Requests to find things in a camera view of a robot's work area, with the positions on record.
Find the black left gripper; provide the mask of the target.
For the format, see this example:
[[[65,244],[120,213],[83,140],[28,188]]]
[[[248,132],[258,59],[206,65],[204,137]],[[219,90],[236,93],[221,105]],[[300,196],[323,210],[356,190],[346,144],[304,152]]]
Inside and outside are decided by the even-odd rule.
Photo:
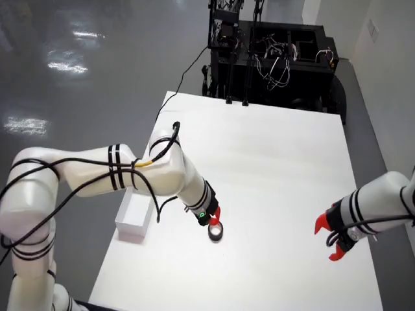
[[[201,226],[217,225],[220,222],[220,213],[220,206],[217,206],[217,203],[211,203],[207,209],[200,208],[197,210],[196,217]]]

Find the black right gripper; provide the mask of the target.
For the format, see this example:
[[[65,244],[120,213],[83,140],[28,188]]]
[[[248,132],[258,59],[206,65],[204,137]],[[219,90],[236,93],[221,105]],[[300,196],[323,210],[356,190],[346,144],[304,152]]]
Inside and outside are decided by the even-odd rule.
[[[326,246],[336,244],[335,252],[329,256],[329,260],[333,262],[340,260],[355,245],[355,241],[348,236],[347,229],[344,228],[341,206],[342,200],[332,204],[316,219],[314,227],[314,234],[317,234],[322,228],[331,232],[327,237]]]

